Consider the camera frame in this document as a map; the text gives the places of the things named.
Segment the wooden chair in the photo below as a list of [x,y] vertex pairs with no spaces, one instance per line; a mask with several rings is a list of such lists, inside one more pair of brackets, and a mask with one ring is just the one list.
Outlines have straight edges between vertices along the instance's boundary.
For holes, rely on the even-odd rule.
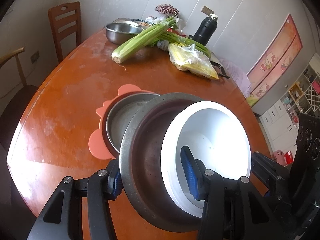
[[31,98],[36,93],[38,88],[36,86],[27,85],[26,78],[23,74],[21,63],[18,54],[24,52],[25,47],[17,49],[3,57],[0,57],[0,69],[12,57],[16,58],[17,67],[23,88],[21,88],[11,99],[9,104],[4,109],[0,116],[0,144],[9,151],[10,143],[20,118],[27,108]]
[[[56,19],[58,16],[68,12],[75,11],[74,14],[66,16],[64,18]],[[80,14],[80,2],[65,3],[53,7],[48,10],[48,17],[50,21],[52,36],[54,45],[56,47],[56,53],[59,63],[63,60],[61,50],[61,40],[66,38],[72,33],[76,33],[76,45],[77,47],[81,44],[81,14]],[[64,29],[59,32],[59,29],[63,26],[76,22],[76,24]]]

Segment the hello kitty curtain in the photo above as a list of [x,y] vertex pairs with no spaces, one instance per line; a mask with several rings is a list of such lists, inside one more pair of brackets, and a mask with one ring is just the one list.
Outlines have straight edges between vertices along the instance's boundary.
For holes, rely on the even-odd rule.
[[248,73],[252,88],[247,98],[250,106],[256,104],[271,89],[301,49],[298,30],[289,14],[265,53]]

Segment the yellow vegetable in plastic bag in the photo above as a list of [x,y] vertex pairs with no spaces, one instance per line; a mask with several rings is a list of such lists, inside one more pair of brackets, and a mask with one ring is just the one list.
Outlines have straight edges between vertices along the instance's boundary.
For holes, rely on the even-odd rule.
[[168,46],[170,61],[178,70],[187,71],[210,79],[219,79],[217,72],[212,67],[209,58],[195,49],[192,44],[189,47],[180,47],[177,44]]

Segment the red berry cluster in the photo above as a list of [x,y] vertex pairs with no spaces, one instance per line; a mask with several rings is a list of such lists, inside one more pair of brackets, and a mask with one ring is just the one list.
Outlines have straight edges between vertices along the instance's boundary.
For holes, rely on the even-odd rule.
[[171,4],[160,4],[155,8],[155,10],[168,16],[179,16],[179,11]]

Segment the hello kitty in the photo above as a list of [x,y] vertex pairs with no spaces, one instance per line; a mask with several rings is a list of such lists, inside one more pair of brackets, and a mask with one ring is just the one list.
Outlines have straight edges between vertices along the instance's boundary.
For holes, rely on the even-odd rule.
[[272,68],[272,64],[274,63],[275,60],[276,60],[276,56],[274,56],[272,52],[270,52],[266,56],[265,62],[261,65],[260,70],[262,72],[265,72],[266,70]]
[[281,71],[284,71],[292,62],[292,59],[290,56],[286,57],[281,65]]
[[256,93],[256,96],[260,98],[268,91],[269,88],[270,86],[267,83],[264,83],[261,87],[259,87],[259,91]]

